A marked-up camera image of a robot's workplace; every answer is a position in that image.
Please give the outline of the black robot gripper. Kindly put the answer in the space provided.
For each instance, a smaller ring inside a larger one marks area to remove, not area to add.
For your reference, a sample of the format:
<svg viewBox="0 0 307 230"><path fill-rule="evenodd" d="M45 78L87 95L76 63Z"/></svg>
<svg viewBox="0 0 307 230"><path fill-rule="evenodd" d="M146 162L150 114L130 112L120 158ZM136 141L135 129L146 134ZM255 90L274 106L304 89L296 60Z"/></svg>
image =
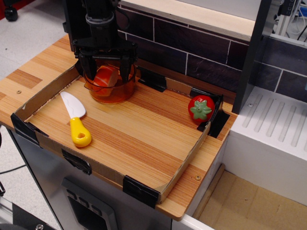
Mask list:
<svg viewBox="0 0 307 230"><path fill-rule="evenodd" d="M119 36L115 14L106 18L95 18L86 14L84 21L78 24L77 32L72 39L72 45L75 52L80 52L79 61L90 80L93 81L96 76L96 61L93 56L119 59L122 80L129 80L131 66L137 60L137 44Z"/></svg>

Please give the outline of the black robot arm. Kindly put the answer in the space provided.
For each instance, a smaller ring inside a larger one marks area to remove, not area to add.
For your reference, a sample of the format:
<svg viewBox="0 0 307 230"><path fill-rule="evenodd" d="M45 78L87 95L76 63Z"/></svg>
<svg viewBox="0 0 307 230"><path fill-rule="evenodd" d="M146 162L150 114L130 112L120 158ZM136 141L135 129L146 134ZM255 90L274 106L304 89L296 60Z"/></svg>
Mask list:
<svg viewBox="0 0 307 230"><path fill-rule="evenodd" d="M137 45L118 35L118 1L67 0L65 7L71 49L87 77L95 79L98 60L115 60L122 81L127 82Z"/></svg>

